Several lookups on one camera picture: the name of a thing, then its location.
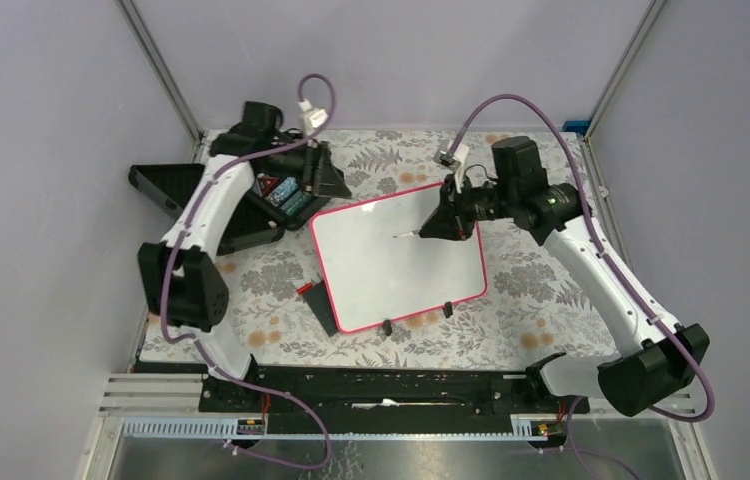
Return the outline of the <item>red whiteboard marker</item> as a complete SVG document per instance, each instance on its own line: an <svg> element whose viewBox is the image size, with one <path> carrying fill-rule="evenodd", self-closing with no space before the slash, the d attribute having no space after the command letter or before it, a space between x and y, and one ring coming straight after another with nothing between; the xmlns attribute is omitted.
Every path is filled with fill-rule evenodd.
<svg viewBox="0 0 750 480"><path fill-rule="evenodd" d="M418 237L419 231L418 230L412 230L404 233L399 233L393 236L394 239L401 239L401 238L413 238Z"/></svg>

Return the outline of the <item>pink framed whiteboard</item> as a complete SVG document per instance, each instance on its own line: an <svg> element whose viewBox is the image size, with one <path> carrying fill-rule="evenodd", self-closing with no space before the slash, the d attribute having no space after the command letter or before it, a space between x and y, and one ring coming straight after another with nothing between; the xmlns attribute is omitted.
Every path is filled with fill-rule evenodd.
<svg viewBox="0 0 750 480"><path fill-rule="evenodd" d="M422 226L439 202L437 183L314 215L310 232L343 334L376 328L486 294L481 234L466 241L394 239Z"/></svg>

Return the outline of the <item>red marker cap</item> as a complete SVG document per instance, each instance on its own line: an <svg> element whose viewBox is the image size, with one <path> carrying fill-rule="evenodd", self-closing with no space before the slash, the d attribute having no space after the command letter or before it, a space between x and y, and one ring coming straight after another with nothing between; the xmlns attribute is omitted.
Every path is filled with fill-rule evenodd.
<svg viewBox="0 0 750 480"><path fill-rule="evenodd" d="M308 290L310 290L312 287L313 287L313 284L311 282L305 283L304 285L302 285L301 287L299 287L297 289L297 294L298 295L303 295L305 292L307 292Z"/></svg>

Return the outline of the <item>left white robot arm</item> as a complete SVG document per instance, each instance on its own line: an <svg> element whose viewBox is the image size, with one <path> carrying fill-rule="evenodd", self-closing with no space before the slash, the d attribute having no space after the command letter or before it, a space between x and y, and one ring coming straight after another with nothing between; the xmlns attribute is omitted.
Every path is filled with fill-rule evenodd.
<svg viewBox="0 0 750 480"><path fill-rule="evenodd" d="M261 385L247 375L251 356L225 326L230 292L215 266L223 235L240 202L261 173L291 179L309 197L348 198L344 178L317 135L333 108L298 103L302 128L281 131L283 115L270 104L249 101L241 120L218 135L208 149L195 191L173 226L156 243L138 251L138 265L150 313L170 343L192 342L212 376L225 379L223 398L239 411L260 401Z"/></svg>

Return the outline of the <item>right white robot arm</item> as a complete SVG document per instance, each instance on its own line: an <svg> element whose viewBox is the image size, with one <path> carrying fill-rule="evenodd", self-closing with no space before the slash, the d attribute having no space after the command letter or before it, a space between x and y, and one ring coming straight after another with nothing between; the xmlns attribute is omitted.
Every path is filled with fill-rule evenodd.
<svg viewBox="0 0 750 480"><path fill-rule="evenodd" d="M615 251L582 192L552 185L537 144L526 136L492 146L495 175L480 186L467 177L469 149L435 155L449 169L439 203L416 234L466 241L483 221L507 219L528 232L570 274L610 332L618 358L554 354L529 371L526 402L548 412L564 397L603 397L620 414L658 412L659 402L688 387L710 346L699 324L682 325L634 277Z"/></svg>

